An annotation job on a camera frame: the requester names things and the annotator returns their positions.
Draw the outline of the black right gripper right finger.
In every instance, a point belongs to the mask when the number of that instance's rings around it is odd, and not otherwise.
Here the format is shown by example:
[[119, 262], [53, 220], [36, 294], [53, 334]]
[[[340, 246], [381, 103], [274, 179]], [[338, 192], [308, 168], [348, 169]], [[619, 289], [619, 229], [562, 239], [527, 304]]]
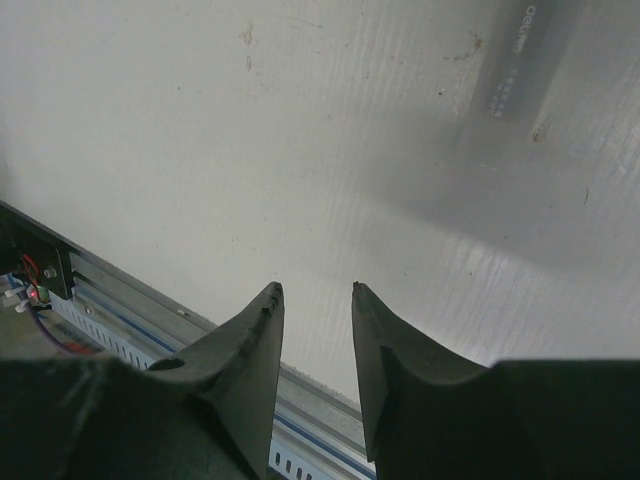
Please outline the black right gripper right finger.
[[635, 360], [479, 365], [352, 291], [367, 458], [380, 479], [635, 479]]

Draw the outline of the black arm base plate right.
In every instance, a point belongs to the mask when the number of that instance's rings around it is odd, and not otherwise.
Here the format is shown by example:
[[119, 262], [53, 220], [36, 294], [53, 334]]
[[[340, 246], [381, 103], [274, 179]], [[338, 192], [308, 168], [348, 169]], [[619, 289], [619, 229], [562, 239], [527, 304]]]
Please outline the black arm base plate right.
[[1, 273], [16, 275], [31, 285], [70, 300], [77, 245], [28, 215], [1, 202]]

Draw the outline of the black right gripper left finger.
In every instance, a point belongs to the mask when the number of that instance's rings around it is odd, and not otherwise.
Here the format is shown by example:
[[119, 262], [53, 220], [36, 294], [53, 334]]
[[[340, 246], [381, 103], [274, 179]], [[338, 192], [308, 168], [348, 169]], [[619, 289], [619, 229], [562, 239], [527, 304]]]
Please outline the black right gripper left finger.
[[145, 370], [107, 355], [1, 362], [5, 479], [262, 479], [284, 330], [268, 284]]

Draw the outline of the orange capped grey highlighter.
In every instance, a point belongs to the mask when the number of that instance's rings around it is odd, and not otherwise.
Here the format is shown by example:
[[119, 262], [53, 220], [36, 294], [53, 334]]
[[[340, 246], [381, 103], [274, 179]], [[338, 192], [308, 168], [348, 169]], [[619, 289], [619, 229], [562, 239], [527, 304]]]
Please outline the orange capped grey highlighter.
[[492, 120], [515, 122], [548, 87], [580, 10], [577, 1], [505, 1], [474, 101]]

